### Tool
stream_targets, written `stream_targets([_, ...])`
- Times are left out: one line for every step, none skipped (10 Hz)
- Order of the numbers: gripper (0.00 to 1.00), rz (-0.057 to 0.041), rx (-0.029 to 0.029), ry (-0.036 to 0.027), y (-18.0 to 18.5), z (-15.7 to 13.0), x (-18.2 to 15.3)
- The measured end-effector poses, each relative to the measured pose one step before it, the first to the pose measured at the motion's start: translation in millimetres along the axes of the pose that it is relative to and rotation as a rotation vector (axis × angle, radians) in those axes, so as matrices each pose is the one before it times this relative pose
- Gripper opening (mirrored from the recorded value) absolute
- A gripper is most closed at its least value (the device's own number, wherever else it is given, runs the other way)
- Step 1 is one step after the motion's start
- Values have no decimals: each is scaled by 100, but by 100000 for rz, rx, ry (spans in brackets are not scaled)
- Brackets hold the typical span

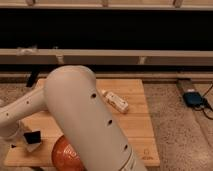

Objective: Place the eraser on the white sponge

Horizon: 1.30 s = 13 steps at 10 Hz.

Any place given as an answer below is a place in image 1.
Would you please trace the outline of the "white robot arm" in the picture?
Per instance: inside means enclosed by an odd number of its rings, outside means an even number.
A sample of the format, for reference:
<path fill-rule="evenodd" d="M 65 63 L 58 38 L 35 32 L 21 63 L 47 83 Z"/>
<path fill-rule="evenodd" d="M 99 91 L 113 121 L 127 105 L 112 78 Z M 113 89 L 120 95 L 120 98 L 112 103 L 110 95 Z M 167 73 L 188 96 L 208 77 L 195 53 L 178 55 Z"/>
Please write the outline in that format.
<path fill-rule="evenodd" d="M 62 66 L 45 83 L 0 108 L 0 137 L 19 134 L 20 120 L 48 110 L 87 171 L 147 171 L 104 104 L 94 73 L 85 66 Z"/>

